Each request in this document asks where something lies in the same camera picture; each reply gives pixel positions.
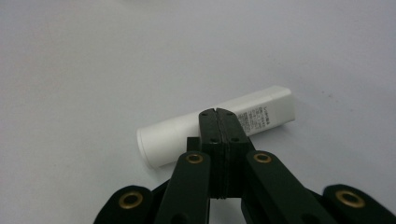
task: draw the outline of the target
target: label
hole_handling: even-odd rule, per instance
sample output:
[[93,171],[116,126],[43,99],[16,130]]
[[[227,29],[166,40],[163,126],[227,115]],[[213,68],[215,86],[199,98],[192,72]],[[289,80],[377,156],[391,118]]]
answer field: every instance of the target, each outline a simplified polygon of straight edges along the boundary
[[252,135],[269,129],[273,126],[273,113],[268,105],[250,108],[237,115],[246,135]]

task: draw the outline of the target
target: white table surface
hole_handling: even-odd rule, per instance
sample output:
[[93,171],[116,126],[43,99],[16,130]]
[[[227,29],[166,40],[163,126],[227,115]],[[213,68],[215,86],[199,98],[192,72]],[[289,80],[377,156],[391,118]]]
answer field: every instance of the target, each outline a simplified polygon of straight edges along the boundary
[[[296,120],[254,135],[309,189],[396,213],[395,1],[0,3],[0,223],[93,223],[154,189],[135,131],[273,85]],[[244,223],[239,200],[210,223]]]

